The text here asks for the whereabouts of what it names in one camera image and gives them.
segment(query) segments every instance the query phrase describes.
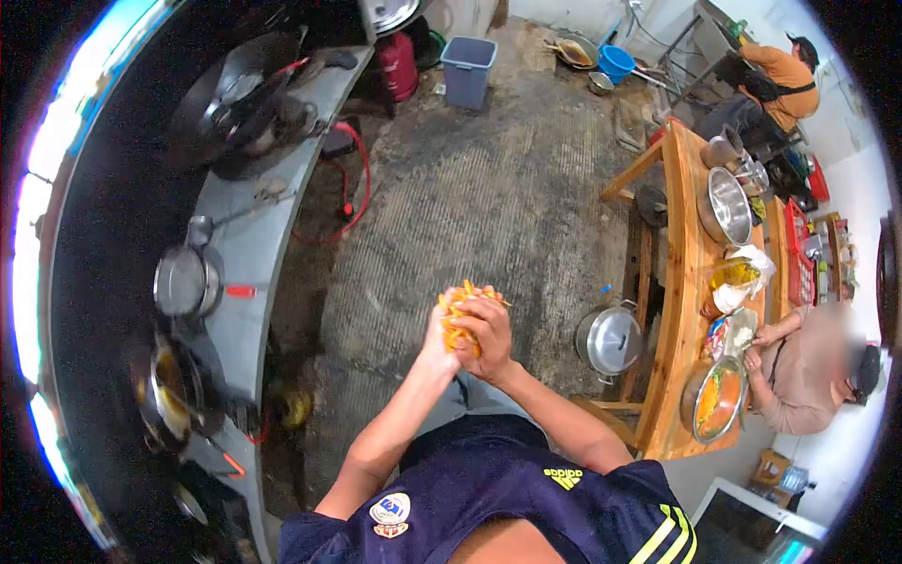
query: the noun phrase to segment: adidas logo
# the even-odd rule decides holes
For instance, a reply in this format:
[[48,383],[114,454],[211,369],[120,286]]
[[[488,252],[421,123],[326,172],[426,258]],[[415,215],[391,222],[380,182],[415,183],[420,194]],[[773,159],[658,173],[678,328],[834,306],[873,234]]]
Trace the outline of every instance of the adidas logo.
[[558,482],[565,490],[570,491],[573,489],[574,485],[579,483],[580,478],[583,476],[583,471],[574,470],[573,468],[545,468],[545,476],[550,477],[555,482]]

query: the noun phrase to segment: bowl of vegetables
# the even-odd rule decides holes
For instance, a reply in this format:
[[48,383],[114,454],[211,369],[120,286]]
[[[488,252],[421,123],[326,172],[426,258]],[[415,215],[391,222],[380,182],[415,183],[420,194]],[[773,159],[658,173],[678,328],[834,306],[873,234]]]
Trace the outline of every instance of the bowl of vegetables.
[[723,436],[742,404],[744,378],[735,356],[700,361],[683,391],[680,417],[695,440],[710,445]]

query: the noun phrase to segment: navy blue shirt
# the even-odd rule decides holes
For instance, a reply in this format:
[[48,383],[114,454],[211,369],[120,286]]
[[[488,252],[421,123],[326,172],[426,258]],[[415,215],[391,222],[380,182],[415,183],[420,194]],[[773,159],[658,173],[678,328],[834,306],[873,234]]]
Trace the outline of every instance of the navy blue shirt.
[[654,460],[606,476],[548,450],[517,415],[467,415],[417,438],[400,475],[346,522],[299,513],[282,525],[279,562],[444,563],[474,529],[526,519],[566,562],[675,562],[695,532]]

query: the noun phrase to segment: black cap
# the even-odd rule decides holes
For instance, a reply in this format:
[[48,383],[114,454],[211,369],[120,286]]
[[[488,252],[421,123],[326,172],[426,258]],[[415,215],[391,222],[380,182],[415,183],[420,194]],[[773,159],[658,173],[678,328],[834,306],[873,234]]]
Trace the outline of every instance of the black cap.
[[855,402],[864,405],[877,388],[877,381],[880,378],[880,349],[867,345],[861,351],[860,359],[857,369],[849,374],[849,380],[855,392]]
[[815,49],[815,45],[806,37],[793,37],[789,33],[787,33],[787,37],[793,45],[798,45],[799,59],[801,59],[804,64],[808,65],[808,68],[811,69],[812,72],[815,72],[817,65],[821,63],[817,58],[817,49]]

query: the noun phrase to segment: beige shirt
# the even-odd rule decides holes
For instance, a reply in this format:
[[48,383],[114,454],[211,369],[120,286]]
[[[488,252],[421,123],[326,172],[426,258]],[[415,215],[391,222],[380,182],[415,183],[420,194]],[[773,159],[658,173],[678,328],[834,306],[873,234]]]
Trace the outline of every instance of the beige shirt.
[[[800,88],[815,80],[811,70],[804,62],[776,47],[762,47],[754,43],[746,43],[739,53],[745,60],[758,63],[764,73],[779,85]],[[745,87],[740,87],[739,90],[742,94],[758,102],[746,91]],[[805,92],[781,96],[773,102],[765,103],[763,107],[783,128],[783,131],[789,131],[800,118],[813,114],[819,101],[817,88],[812,88]]]
[[[830,384],[843,379],[846,372],[848,311],[847,306],[836,302],[793,311],[802,318],[802,325],[786,336],[780,352],[773,382],[777,397],[760,406],[771,430],[811,435],[830,425],[839,409]],[[761,372],[768,383],[780,342],[761,350]]]

